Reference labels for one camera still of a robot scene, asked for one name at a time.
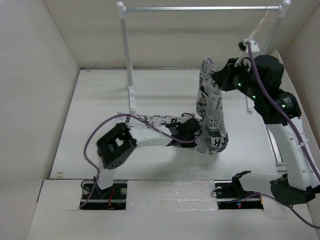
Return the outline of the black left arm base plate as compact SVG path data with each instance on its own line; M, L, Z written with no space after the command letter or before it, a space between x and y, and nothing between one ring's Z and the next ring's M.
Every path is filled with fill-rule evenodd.
M95 181L93 179L84 179L80 186L82 188L79 208L81 210L106 210L122 211L126 210L128 182L116 180L109 188L101 190L95 187L92 194Z

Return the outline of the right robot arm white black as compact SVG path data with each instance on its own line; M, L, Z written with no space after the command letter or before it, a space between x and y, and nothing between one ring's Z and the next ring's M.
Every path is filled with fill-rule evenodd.
M213 72L211 77L222 91L238 90L251 99L275 138L286 173L270 181L274 198L286 206L306 204L320 192L320 172L304 135L298 101L292 93L280 88L284 66L271 55L255 57L260 77L257 80L252 67L236 66L236 61L230 58L225 67Z

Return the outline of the newspaper print trousers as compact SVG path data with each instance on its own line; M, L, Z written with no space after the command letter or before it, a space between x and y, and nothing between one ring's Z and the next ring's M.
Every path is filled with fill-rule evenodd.
M218 71L210 57L203 60L196 99L196 113L204 122L212 153L223 152L229 143L224 121L222 91L213 77L213 74Z

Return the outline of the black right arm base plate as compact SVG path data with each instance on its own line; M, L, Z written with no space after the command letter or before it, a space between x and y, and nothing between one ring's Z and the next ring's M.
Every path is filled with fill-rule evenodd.
M245 170L228 180L214 180L211 196L216 199L219 210L263 210L261 196L255 191L245 190L240 179L251 173Z

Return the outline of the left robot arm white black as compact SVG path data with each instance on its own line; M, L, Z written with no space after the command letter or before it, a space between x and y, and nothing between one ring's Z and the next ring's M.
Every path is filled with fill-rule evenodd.
M199 121L193 117L155 129L152 126L132 128L124 122L116 124L96 142L100 162L95 194L103 199L111 194L115 169L123 165L135 149L154 146L193 148L196 134L201 132Z

